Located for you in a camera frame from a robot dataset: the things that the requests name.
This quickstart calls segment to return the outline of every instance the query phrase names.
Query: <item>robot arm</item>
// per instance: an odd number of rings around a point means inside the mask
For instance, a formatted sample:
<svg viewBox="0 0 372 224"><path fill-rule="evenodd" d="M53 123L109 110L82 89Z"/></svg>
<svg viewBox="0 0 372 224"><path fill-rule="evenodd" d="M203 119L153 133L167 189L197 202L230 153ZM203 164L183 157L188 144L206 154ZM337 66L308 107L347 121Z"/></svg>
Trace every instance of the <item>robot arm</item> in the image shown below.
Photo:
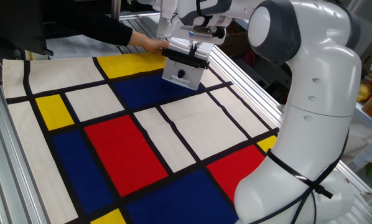
<svg viewBox="0 0 372 224"><path fill-rule="evenodd" d="M350 50L360 36L358 22L346 9L323 1L178 0L177 13L172 34L190 44L173 39L172 52L207 61L209 46L223 43L225 27L233 18L241 18L249 20L248 38L257 54L274 65L290 66L293 82L287 111L271 153L300 176L266 157L238 184L235 208L238 224L313 223L312 197L302 204L298 219L294 216L299 203L273 214L309 190L303 179L315 181L343 152L360 82L360 58ZM197 54L196 42L204 42L200 48L208 50ZM204 67L193 67L183 56L166 56L163 78L189 88L198 86ZM326 223L349 211L354 196L335 171L322 186L333 197L317 193L313 197L317 221Z"/></svg>

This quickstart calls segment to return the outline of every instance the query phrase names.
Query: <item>wall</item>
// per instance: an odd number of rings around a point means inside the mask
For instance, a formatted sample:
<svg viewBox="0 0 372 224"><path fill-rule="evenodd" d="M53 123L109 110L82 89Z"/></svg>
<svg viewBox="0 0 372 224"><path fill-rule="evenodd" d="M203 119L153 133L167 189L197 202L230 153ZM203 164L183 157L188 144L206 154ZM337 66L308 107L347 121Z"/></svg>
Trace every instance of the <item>wall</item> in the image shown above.
<svg viewBox="0 0 372 224"><path fill-rule="evenodd" d="M360 18L361 35L354 51L362 55L372 42L372 0L366 0L356 15Z"/></svg>

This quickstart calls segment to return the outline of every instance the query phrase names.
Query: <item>fabric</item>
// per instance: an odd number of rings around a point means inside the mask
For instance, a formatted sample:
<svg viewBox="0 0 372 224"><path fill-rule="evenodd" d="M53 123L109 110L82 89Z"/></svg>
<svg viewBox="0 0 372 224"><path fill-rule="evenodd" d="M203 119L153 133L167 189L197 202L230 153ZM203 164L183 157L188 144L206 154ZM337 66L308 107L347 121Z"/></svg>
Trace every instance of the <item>fabric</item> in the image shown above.
<svg viewBox="0 0 372 224"><path fill-rule="evenodd" d="M149 106L166 100L179 98L194 93L188 88L162 79L162 73L137 77L114 84L127 106L131 109Z"/></svg>
<svg viewBox="0 0 372 224"><path fill-rule="evenodd" d="M196 163L157 109L140 111L135 116L173 172Z"/></svg>
<svg viewBox="0 0 372 224"><path fill-rule="evenodd" d="M165 64L165 57L150 53L114 55L98 57L97 59L109 78L150 72L163 68Z"/></svg>
<svg viewBox="0 0 372 224"><path fill-rule="evenodd" d="M229 224L237 221L235 213L202 170L131 202L126 208L135 224Z"/></svg>
<svg viewBox="0 0 372 224"><path fill-rule="evenodd" d="M257 106L256 103L252 102L251 99L248 98L248 96L243 94L243 92L239 88L237 88L236 86L231 86L230 88L235 91L237 95L240 96L248 104L248 106L250 106L255 111L255 113L257 113L258 116L265 121L267 125L269 125L270 128L277 128L277 125L273 123L273 121L262 112L262 110Z"/></svg>
<svg viewBox="0 0 372 224"><path fill-rule="evenodd" d="M26 91L23 87L24 78L24 62L21 60L3 60L3 69L7 71L2 76L2 81L7 85L4 95L6 98L15 98L26 96Z"/></svg>
<svg viewBox="0 0 372 224"><path fill-rule="evenodd" d="M114 202L80 133L72 131L52 140L85 213Z"/></svg>
<svg viewBox="0 0 372 224"><path fill-rule="evenodd" d="M93 220L91 224L126 224L121 212L116 209L96 220Z"/></svg>
<svg viewBox="0 0 372 224"><path fill-rule="evenodd" d="M234 202L238 183L258 168L264 158L255 146L248 146L207 167L230 200Z"/></svg>
<svg viewBox="0 0 372 224"><path fill-rule="evenodd" d="M203 77L201 77L201 84L205 87L211 87L222 84L222 82L209 70L205 70Z"/></svg>
<svg viewBox="0 0 372 224"><path fill-rule="evenodd" d="M263 151L267 152L267 150L273 148L274 143L276 142L276 139L277 137L271 136L265 140L258 142L258 146L261 147Z"/></svg>
<svg viewBox="0 0 372 224"><path fill-rule="evenodd" d="M92 58L31 61L29 76L33 94L103 80Z"/></svg>
<svg viewBox="0 0 372 224"><path fill-rule="evenodd" d="M206 93L161 107L200 159L247 140Z"/></svg>
<svg viewBox="0 0 372 224"><path fill-rule="evenodd" d="M74 124L60 95L35 99L48 130L54 130Z"/></svg>
<svg viewBox="0 0 372 224"><path fill-rule="evenodd" d="M94 124L85 131L121 196L167 176L128 115Z"/></svg>
<svg viewBox="0 0 372 224"><path fill-rule="evenodd" d="M53 224L235 223L236 186L276 140L213 62L197 91L163 80L159 55L6 63L9 111Z"/></svg>
<svg viewBox="0 0 372 224"><path fill-rule="evenodd" d="M50 222L63 224L76 219L78 215L30 103L8 108Z"/></svg>
<svg viewBox="0 0 372 224"><path fill-rule="evenodd" d="M250 136L257 136L268 131L267 127L259 122L257 117L234 94L231 94L229 89L214 90L212 95Z"/></svg>
<svg viewBox="0 0 372 224"><path fill-rule="evenodd" d="M88 121L124 110L108 85L71 91L66 93L66 96L80 121Z"/></svg>

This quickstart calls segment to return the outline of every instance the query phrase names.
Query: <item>yellow rectangle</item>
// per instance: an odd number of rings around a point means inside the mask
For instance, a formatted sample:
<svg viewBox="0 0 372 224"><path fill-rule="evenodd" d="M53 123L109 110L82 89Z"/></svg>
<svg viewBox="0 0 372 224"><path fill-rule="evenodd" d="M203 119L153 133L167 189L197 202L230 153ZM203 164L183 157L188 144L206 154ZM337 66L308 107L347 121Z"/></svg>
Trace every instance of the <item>yellow rectangle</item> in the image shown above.
<svg viewBox="0 0 372 224"><path fill-rule="evenodd" d="M267 150L273 148L276 140L277 140L277 137L270 136L267 139L258 142L258 146L261 147L261 149L263 149L265 152L267 152Z"/></svg>
<svg viewBox="0 0 372 224"><path fill-rule="evenodd" d="M48 130L54 130L74 124L60 95L35 99Z"/></svg>
<svg viewBox="0 0 372 224"><path fill-rule="evenodd" d="M98 57L108 78L118 78L164 68L165 57L152 53L123 54Z"/></svg>
<svg viewBox="0 0 372 224"><path fill-rule="evenodd" d="M121 212L116 209L102 217L93 220L91 224L126 224Z"/></svg>

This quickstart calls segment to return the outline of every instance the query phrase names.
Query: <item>white rectangle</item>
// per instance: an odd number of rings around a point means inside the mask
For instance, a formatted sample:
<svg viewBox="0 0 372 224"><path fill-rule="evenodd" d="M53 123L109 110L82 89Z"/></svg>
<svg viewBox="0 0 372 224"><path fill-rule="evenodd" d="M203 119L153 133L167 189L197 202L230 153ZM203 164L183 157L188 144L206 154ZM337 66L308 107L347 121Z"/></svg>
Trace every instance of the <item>white rectangle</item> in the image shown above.
<svg viewBox="0 0 372 224"><path fill-rule="evenodd" d="M6 60L2 65L2 85L5 98L26 96L23 85L24 62L22 60Z"/></svg>
<svg viewBox="0 0 372 224"><path fill-rule="evenodd" d="M108 85L100 85L66 93L80 121L124 110Z"/></svg>
<svg viewBox="0 0 372 224"><path fill-rule="evenodd" d="M220 88L212 91L211 94L252 138L268 131L265 125L229 89Z"/></svg>
<svg viewBox="0 0 372 224"><path fill-rule="evenodd" d="M230 82L230 79L225 74L223 74L223 72L215 65L215 63L210 62L210 67L223 79L223 81Z"/></svg>
<svg viewBox="0 0 372 224"><path fill-rule="evenodd" d="M247 140L206 93L161 107L201 160Z"/></svg>
<svg viewBox="0 0 372 224"><path fill-rule="evenodd" d="M121 54L115 45L107 44L84 35L48 39L47 47L53 51L53 56L50 57L53 60Z"/></svg>
<svg viewBox="0 0 372 224"><path fill-rule="evenodd" d="M206 69L204 71L203 77L201 77L201 83L205 87L211 87L222 84L222 82L216 77L216 75L214 75L209 69Z"/></svg>
<svg viewBox="0 0 372 224"><path fill-rule="evenodd" d="M53 224L78 217L28 101L8 106L42 202Z"/></svg>
<svg viewBox="0 0 372 224"><path fill-rule="evenodd" d="M140 111L135 113L135 116L173 172L195 163L192 155L157 109Z"/></svg>
<svg viewBox="0 0 372 224"><path fill-rule="evenodd" d="M255 111L255 113L258 114L259 117L261 117L267 125L271 128L278 128L277 125L273 123L270 118L268 118L249 98L246 96L237 86L232 85L230 88L232 88L237 95L239 95L250 107Z"/></svg>
<svg viewBox="0 0 372 224"><path fill-rule="evenodd" d="M102 80L92 58L30 62L29 83L33 94Z"/></svg>

